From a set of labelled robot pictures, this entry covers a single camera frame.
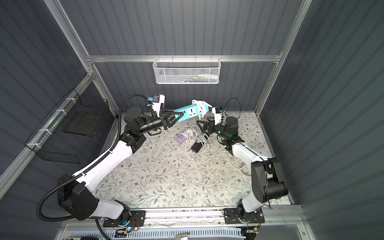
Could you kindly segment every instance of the gray panel wall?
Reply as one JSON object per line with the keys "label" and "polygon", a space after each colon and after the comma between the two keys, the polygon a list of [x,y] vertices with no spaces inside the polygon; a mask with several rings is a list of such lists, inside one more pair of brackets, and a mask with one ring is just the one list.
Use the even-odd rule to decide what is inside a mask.
{"label": "gray panel wall", "polygon": [[[85,74],[42,0],[0,1],[0,172]],[[53,239],[60,223],[37,219],[36,204],[56,185],[59,176],[80,167],[33,158],[0,200],[0,238]],[[43,212],[52,216],[65,214],[55,197],[48,200]]]}
{"label": "gray panel wall", "polygon": [[0,2],[0,172],[85,74],[43,1]]}
{"label": "gray panel wall", "polygon": [[314,1],[261,119],[317,239],[381,239],[384,2]]}
{"label": "gray panel wall", "polygon": [[[192,99],[205,100],[213,106],[224,107],[232,97],[237,97],[242,110],[254,110],[264,89],[273,63],[222,63],[219,84],[157,84],[152,63],[95,63],[101,77],[117,103],[134,93],[166,96],[165,107],[177,109],[191,104]],[[123,110],[140,106],[148,111],[141,98],[132,99]],[[226,110],[239,110],[236,100],[231,100]]]}
{"label": "gray panel wall", "polygon": [[[274,55],[300,0],[61,0],[90,55]],[[96,63],[115,101],[132,93],[166,95],[166,107],[238,97],[253,110],[272,63],[223,63],[218,85],[159,85],[149,63]],[[133,100],[135,105],[143,102]],[[239,110],[236,101],[228,110]]]}
{"label": "gray panel wall", "polygon": [[300,0],[61,3],[90,55],[273,55]]}

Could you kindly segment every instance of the coiled white cable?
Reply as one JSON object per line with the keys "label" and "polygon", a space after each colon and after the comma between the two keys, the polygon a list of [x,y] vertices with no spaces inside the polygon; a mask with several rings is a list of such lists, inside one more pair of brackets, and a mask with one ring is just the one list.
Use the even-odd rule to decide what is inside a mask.
{"label": "coiled white cable", "polygon": [[209,136],[204,133],[204,134],[200,134],[199,136],[197,136],[197,139],[196,141],[199,141],[201,144],[202,144],[202,147],[207,144],[207,142],[211,142],[211,140],[209,140]]}
{"label": "coiled white cable", "polygon": [[195,99],[192,100],[192,104],[196,104],[197,107],[199,108],[199,112],[201,112],[201,115],[199,115],[199,119],[204,117],[204,115],[207,114],[207,109],[205,108],[204,105],[207,105],[208,107],[212,107],[212,105],[208,104],[205,101],[197,101]]}
{"label": "coiled white cable", "polygon": [[184,131],[180,133],[180,135],[183,135],[184,137],[187,138],[187,141],[189,141],[192,137],[197,137],[198,126],[197,125],[192,125],[188,128],[186,128]]}
{"label": "coiled white cable", "polygon": [[228,153],[228,162],[229,162],[229,164],[230,164],[234,169],[240,170],[240,172],[241,172],[244,176],[246,176],[246,177],[251,177],[251,175],[247,175],[247,174],[245,174],[245,172],[243,172],[243,168],[245,168],[245,167],[247,166],[247,164],[245,164],[245,163],[243,162],[243,163],[241,164],[241,167],[235,167],[235,166],[232,165],[232,163],[231,163],[231,161],[230,161],[230,159],[229,159],[230,156],[231,156],[231,154]]}

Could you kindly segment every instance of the table surface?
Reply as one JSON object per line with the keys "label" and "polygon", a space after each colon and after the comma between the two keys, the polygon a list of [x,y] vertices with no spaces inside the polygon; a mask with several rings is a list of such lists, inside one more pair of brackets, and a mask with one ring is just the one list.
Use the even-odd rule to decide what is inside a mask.
{"label": "table surface", "polygon": [[[238,116],[238,113],[228,113],[228,116]],[[210,137],[211,143],[198,153],[190,150],[194,139],[182,145],[175,139],[179,132],[196,124],[196,120],[198,118],[178,122],[157,136],[146,134],[141,148],[111,171],[94,194],[107,200],[118,199],[130,208],[236,205],[252,192],[251,178],[228,163],[231,161],[239,167],[242,161],[228,159],[228,152],[217,142],[215,134]],[[254,150],[271,157],[254,113],[240,115],[239,134]],[[270,202],[291,204],[287,196]]]}

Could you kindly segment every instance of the red wire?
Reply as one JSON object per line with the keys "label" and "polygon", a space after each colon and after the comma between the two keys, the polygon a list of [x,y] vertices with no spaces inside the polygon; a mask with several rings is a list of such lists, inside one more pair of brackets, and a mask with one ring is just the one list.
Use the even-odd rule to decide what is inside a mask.
{"label": "red wire", "polygon": [[139,226],[137,227],[137,229],[139,229],[140,228],[140,222],[139,222],[139,220],[137,218],[134,218],[133,219],[133,223],[135,223],[135,219],[137,220],[137,223],[139,224]]}
{"label": "red wire", "polygon": [[259,221],[258,221],[255,217],[253,217],[253,219],[255,219],[256,222],[257,222],[257,224],[259,225],[258,228],[257,228],[257,230],[260,232],[260,226],[261,226],[262,224],[259,223]]}

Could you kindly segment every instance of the aluminum frame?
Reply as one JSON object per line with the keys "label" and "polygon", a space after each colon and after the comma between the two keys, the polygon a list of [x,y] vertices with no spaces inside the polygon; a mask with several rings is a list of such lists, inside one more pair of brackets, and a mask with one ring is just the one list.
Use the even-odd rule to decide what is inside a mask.
{"label": "aluminum frame", "polygon": [[304,17],[308,12],[308,9],[310,8],[311,3],[312,3],[312,0],[302,0],[301,1],[300,7],[297,11],[295,19],[291,25],[291,28],[288,32],[286,39],[284,41],[284,44],[283,44],[283,47],[281,50],[280,61],[274,67],[274,69],[273,69],[273,71],[272,71],[272,73],[271,73],[271,75],[270,75],[270,77],[269,77],[269,79],[268,79],[268,81],[264,87],[262,95],[260,96],[259,102],[256,105],[256,108],[255,108],[256,115],[260,115],[260,113],[261,113],[261,111],[262,111],[262,109],[266,103],[266,100],[269,96],[269,93],[271,92],[272,87],[273,87],[277,77],[279,76],[281,68],[284,65],[285,59],[286,59],[286,57],[287,57],[287,55],[288,55],[288,53],[292,47],[292,44],[296,38],[297,33],[299,32],[301,24],[303,23]]}
{"label": "aluminum frame", "polygon": [[[95,75],[93,74],[93,72],[89,72],[76,86],[76,88],[69,94],[67,99],[63,101],[63,103],[58,107],[58,109],[64,109],[65,106],[67,106],[67,104],[71,101],[69,98],[74,98],[77,94],[82,94],[85,89],[87,89],[89,84],[91,84],[94,78]],[[46,121],[46,123],[42,126],[42,129],[46,129],[59,114],[59,111],[55,111],[52,116]],[[32,137],[30,143],[37,142],[42,135],[43,132],[38,131],[35,136]],[[0,175],[0,199],[16,181],[16,179],[27,167],[27,165],[35,155],[35,152],[33,152],[31,149],[29,149],[28,147],[24,147],[22,151],[12,161],[12,163]]]}
{"label": "aluminum frame", "polygon": [[161,58],[162,61],[218,61],[221,62],[273,62],[277,63],[280,60],[280,55],[90,55],[86,59],[89,62],[107,63],[107,62],[130,62],[130,63],[151,63],[155,58]]}
{"label": "aluminum frame", "polygon": [[[240,223],[226,225],[221,210],[225,207],[186,207],[163,209],[131,209],[145,210],[146,218],[141,229],[159,228],[195,228],[195,227],[248,227],[251,224]],[[296,225],[303,240],[314,240],[312,230],[300,205],[273,205],[272,209],[263,209],[265,223],[269,225]],[[108,231],[116,228],[103,228]],[[94,220],[68,220],[63,222],[56,240],[68,237],[71,231],[97,230]]]}
{"label": "aluminum frame", "polygon": [[[114,101],[112,95],[110,94],[108,88],[105,85],[105,82],[100,76],[100,73],[98,72],[97,68],[92,64],[93,62],[111,62],[111,61],[118,61],[118,62],[152,62],[154,58],[158,56],[90,56],[83,45],[80,37],[78,36],[76,30],[74,29],[73,25],[71,24],[71,21],[69,20],[67,14],[65,13],[62,5],[60,4],[59,0],[44,0],[45,4],[47,5],[48,9],[50,10],[51,14],[54,16],[56,22],[60,26],[61,30],[63,31],[64,35],[66,36],[67,40],[71,44],[72,48],[74,49],[76,55],[80,59],[82,65],[84,68],[89,72],[87,76],[93,76],[96,75],[96,79],[93,80],[94,84],[96,85],[98,91],[100,92],[101,96],[108,100],[110,110],[113,114],[118,113],[118,106],[116,102]],[[290,28],[290,31],[287,35],[287,38],[283,44],[281,54],[280,55],[271,55],[271,56],[209,56],[211,57],[219,57],[221,61],[223,62],[274,62],[276,63],[275,68],[273,69],[272,74],[270,75],[268,82],[263,90],[262,96],[260,98],[259,103],[257,104],[257,107],[255,109],[255,112],[259,116],[261,110],[264,107],[264,104],[267,100],[267,97],[269,96],[269,93],[273,87],[273,84],[275,83],[278,74],[280,73],[280,70],[284,64],[284,61],[286,59],[287,54],[289,53],[289,50],[294,42],[294,39],[297,35],[297,32],[304,20],[304,17],[312,3],[312,0],[303,0],[300,8],[295,16],[295,20]],[[87,78],[87,80],[82,80],[81,83],[77,87],[85,86],[85,82],[87,82],[87,85],[90,83],[90,77]],[[34,156],[34,152],[25,147],[20,154],[15,158],[15,160],[11,163],[11,165],[4,171],[4,173],[0,176],[0,199],[5,194],[5,192],[10,188],[10,186],[14,183],[16,178],[21,174],[23,169],[28,165],[32,157]],[[266,225],[284,225],[284,224],[296,224],[300,230],[300,232],[303,232],[307,235],[306,238],[303,239],[314,239],[313,233],[311,234],[310,226],[306,222],[305,215],[303,214],[301,207],[299,205],[276,205],[273,206],[274,209],[265,209],[264,215],[266,219]],[[172,226],[168,227],[194,227],[196,225],[202,226],[202,225],[222,225],[224,224],[224,217],[220,216],[221,211],[219,211],[222,208],[211,208],[211,210],[207,208],[188,208],[188,210],[183,210],[181,208],[175,208],[175,209],[147,209],[149,217],[148,221],[146,220],[147,227],[155,227],[152,226],[151,222],[153,224],[159,223],[159,221],[163,222],[170,222],[170,220],[173,220],[176,222],[181,222],[178,224],[172,224]],[[186,212],[192,212],[195,211],[197,213],[188,213],[189,217],[184,217]],[[207,212],[210,212],[212,214],[211,216],[207,216]],[[191,224],[192,220],[195,220],[196,225]],[[203,219],[209,219],[214,220],[213,222],[202,222]],[[76,228],[75,225],[79,226],[79,223],[84,223],[87,225],[88,228],[97,229],[95,224],[91,224],[90,220],[86,221],[65,221],[63,225],[65,225],[65,228],[59,231],[58,236],[63,237],[63,232],[68,231],[70,227],[69,225],[74,225],[74,228]]]}
{"label": "aluminum frame", "polygon": [[96,66],[92,65],[86,57],[89,55],[87,49],[82,43],[79,35],[77,34],[74,26],[71,23],[68,15],[65,13],[63,6],[59,0],[44,0],[45,5],[47,5],[49,11],[55,18],[57,24],[63,31],[68,42],[71,44],[73,50],[75,51],[77,57],[82,63],[83,67],[87,72],[94,72],[96,74],[96,79],[93,81],[102,98],[108,100],[109,109],[113,115],[117,115],[119,108],[113,99],[111,93],[109,92],[105,82],[99,74]]}

